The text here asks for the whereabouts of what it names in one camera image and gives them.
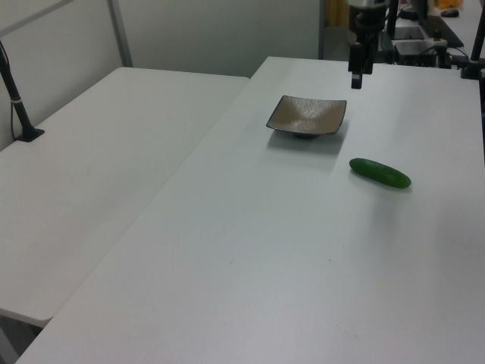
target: floor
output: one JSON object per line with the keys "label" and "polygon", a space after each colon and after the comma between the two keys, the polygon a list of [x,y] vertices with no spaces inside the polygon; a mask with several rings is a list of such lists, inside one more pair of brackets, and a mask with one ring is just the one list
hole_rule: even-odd
{"label": "floor", "polygon": [[41,328],[0,315],[0,364],[14,364]]}
{"label": "floor", "polygon": [[[348,61],[349,50],[346,28],[325,29],[324,59]],[[40,328],[0,315],[0,364],[14,364],[40,331]]]}

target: black stand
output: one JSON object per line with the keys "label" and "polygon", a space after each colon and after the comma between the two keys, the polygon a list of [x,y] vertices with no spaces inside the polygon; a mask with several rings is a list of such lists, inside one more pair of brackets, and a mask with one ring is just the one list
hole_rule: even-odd
{"label": "black stand", "polygon": [[22,142],[31,142],[38,136],[44,134],[44,130],[36,129],[30,123],[29,116],[27,115],[22,103],[22,98],[18,93],[14,78],[10,72],[10,63],[8,61],[7,53],[3,48],[2,42],[0,42],[0,74],[2,74],[2,78],[5,86],[7,87],[11,102],[14,104],[18,119],[22,124],[22,135],[20,135],[17,140]]}
{"label": "black stand", "polygon": [[470,61],[465,68],[462,69],[462,78],[467,80],[479,80],[481,78],[482,66],[480,64],[480,53],[482,52],[483,38],[485,37],[485,8],[482,8],[482,15],[480,16],[480,23],[478,23],[477,35],[475,36],[475,43],[471,51]]}
{"label": "black stand", "polygon": [[357,43],[350,47],[349,72],[352,72],[353,89],[362,88],[362,74],[372,74],[374,55],[379,46],[379,33],[384,29],[386,5],[373,8],[359,8],[355,16],[353,30]]}

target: white wall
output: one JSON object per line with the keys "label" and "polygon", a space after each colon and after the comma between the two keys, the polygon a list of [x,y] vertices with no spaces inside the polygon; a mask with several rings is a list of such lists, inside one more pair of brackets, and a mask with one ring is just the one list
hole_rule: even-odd
{"label": "white wall", "polygon": [[[74,0],[2,37],[37,125],[121,66],[105,0]],[[0,150],[11,143],[10,97],[0,82]],[[17,135],[20,132],[15,115]]]}
{"label": "white wall", "polygon": [[317,58],[321,2],[118,0],[135,67],[246,77],[269,55]]}

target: white table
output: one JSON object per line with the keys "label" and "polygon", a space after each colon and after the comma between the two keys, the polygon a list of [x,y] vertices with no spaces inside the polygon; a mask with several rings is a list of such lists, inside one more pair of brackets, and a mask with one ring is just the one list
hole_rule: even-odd
{"label": "white table", "polygon": [[0,315],[44,326],[247,83],[121,68],[0,153]]}
{"label": "white table", "polygon": [[[267,129],[284,94],[340,131]],[[269,58],[18,363],[482,362],[484,193],[475,81]]]}

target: black cable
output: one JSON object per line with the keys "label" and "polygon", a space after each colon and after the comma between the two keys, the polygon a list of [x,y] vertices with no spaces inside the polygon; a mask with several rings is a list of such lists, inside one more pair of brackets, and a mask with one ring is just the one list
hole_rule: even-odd
{"label": "black cable", "polygon": [[463,52],[460,48],[456,48],[456,47],[448,47],[448,48],[456,49],[458,52],[461,52],[467,58],[467,60],[470,59],[468,55],[465,52]]}
{"label": "black cable", "polygon": [[2,51],[2,53],[5,57],[5,60],[7,62],[7,66],[10,66],[10,61],[8,60],[7,51],[5,51],[5,48],[3,48],[3,44],[2,44],[1,40],[0,40],[0,50]]}
{"label": "black cable", "polygon": [[424,53],[429,52],[431,49],[433,49],[434,51],[436,51],[436,49],[435,49],[436,47],[437,47],[437,45],[433,45],[432,47],[430,47],[430,48],[425,49],[424,51],[422,51],[419,55],[416,55],[416,57],[419,57],[420,55],[423,55]]}
{"label": "black cable", "polygon": [[379,43],[380,43],[380,50],[384,53],[384,58],[386,59],[386,62],[388,64],[393,64],[394,63],[394,60],[392,57],[390,57],[390,60],[389,60],[389,55],[387,54],[386,50],[384,49],[384,47],[382,46],[382,38],[383,38],[383,32],[380,34],[380,38],[379,38]]}
{"label": "black cable", "polygon": [[12,139],[15,141],[14,134],[14,103],[10,101],[10,131],[12,133]]}

